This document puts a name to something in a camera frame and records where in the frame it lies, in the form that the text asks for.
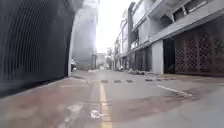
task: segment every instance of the distant building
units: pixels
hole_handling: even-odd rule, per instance
[[[156,74],[224,75],[223,0],[140,0],[115,42],[115,65]]]
[[[106,64],[106,53],[97,53],[96,65]]]
[[[98,22],[98,0],[84,0],[83,8],[76,14],[72,58],[78,69],[96,66],[96,26]]]

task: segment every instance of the building facade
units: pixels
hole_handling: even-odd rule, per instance
[[[156,74],[223,76],[223,13],[223,0],[132,3],[115,42],[115,62]]]
[[[0,93],[67,77],[82,0],[1,0]]]
[[[96,26],[98,23],[98,0],[84,0],[74,21],[72,58],[77,68],[88,70],[96,66]]]

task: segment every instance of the overcast sky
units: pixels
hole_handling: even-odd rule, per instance
[[[96,35],[98,53],[105,53],[115,42],[119,34],[122,14],[131,1],[137,0],[100,0]]]

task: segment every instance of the yellow road marking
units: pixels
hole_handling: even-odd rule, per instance
[[[108,104],[107,104],[107,99],[106,99],[106,94],[105,94],[105,89],[104,85],[100,84],[100,102],[102,103],[102,114],[105,115],[102,117],[102,122],[101,122],[101,128],[112,128],[112,123],[110,115],[109,115],[109,109],[108,109]]]

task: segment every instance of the street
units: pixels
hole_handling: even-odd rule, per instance
[[[0,100],[1,128],[222,128],[224,79],[76,71]]]

